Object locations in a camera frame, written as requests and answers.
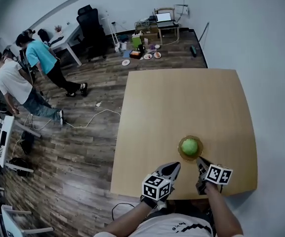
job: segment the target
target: man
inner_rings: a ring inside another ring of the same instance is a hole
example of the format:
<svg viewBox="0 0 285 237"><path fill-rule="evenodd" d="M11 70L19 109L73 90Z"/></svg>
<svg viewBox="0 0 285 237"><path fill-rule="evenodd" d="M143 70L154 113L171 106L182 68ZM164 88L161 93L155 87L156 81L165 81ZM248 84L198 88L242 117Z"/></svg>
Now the man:
<svg viewBox="0 0 285 237"><path fill-rule="evenodd" d="M13 97L31 114L60 121L63 125L63 111L53 109L33 88L31 78L21 66L11 59L3 59L1 53L0 91L14 114L19 114L19 110L13 104Z"/></svg>
<svg viewBox="0 0 285 237"><path fill-rule="evenodd" d="M75 83L67 81L60 68L60 59L46 44L39 40L34 40L29 35L20 34L16 39L16 45L26 48L26 56L30 66L36 66L38 70L45 75L59 88L67 91L67 97L75 97L79 90L82 96L87 95L87 83Z"/></svg>
<svg viewBox="0 0 285 237"><path fill-rule="evenodd" d="M228 208L217 186L207 182L205 192L218 237L242 237L240 223ZM196 207L188 205L177 208L172 214L161 209L147 217L156 205L155 201L145 197L139 205L113 221L95 237L213 237L209 219Z"/></svg>

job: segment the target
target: blue shirt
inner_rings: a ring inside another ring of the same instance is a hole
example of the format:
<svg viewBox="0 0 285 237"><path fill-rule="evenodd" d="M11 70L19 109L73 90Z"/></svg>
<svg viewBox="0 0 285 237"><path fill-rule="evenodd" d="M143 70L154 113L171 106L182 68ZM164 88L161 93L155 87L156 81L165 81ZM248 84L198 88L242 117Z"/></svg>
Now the blue shirt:
<svg viewBox="0 0 285 237"><path fill-rule="evenodd" d="M40 62L45 74L48 74L57 62L57 59L49 52L49 47L39 40L34 40L28 44L26 56L32 67Z"/></svg>

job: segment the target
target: laptop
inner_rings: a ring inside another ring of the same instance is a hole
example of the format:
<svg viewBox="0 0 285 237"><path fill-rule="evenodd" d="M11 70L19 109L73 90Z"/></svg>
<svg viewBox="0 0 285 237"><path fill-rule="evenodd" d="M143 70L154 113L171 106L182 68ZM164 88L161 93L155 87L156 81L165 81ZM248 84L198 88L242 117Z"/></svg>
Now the laptop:
<svg viewBox="0 0 285 237"><path fill-rule="evenodd" d="M156 19L159 28L175 26L174 21L171 19L171 13L169 12L156 14Z"/></svg>

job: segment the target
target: white chair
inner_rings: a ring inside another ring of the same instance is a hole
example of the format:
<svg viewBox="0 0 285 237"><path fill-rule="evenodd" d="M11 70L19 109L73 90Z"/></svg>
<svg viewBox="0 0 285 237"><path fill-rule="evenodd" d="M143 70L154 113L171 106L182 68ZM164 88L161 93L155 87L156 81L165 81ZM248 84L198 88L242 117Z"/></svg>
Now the white chair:
<svg viewBox="0 0 285 237"><path fill-rule="evenodd" d="M29 229L29 230L21 229L16 224L16 222L14 221L11 215L12 214L17 214L17 215L32 214L31 211L15 211L13 210L13 207L10 205L2 205L1 210L2 210L4 226L5 226L7 235L9 237L24 237L26 235L40 234L40 233L45 233L45 232L51 232L54 230L53 227Z"/></svg>

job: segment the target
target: paper plate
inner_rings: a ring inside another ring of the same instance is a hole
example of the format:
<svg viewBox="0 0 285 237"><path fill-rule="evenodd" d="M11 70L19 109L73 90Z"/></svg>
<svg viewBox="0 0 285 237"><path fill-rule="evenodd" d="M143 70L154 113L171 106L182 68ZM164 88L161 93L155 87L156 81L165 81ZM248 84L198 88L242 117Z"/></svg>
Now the paper plate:
<svg viewBox="0 0 285 237"><path fill-rule="evenodd" d="M144 58L145 60L150 60L150 59L152 58L152 55L151 55L150 53L148 53L148 54L145 54L145 55L143 56L143 58Z"/></svg>
<svg viewBox="0 0 285 237"><path fill-rule="evenodd" d="M154 58L156 58L156 59L160 59L160 58L161 58L161 56L162 56L162 55L161 55L161 53L159 53L159 52L155 52L155 53L154 53Z"/></svg>
<svg viewBox="0 0 285 237"><path fill-rule="evenodd" d="M123 65L123 66L127 66L127 65L129 65L129 63L130 63L129 60L124 60L124 61L122 62L122 65Z"/></svg>

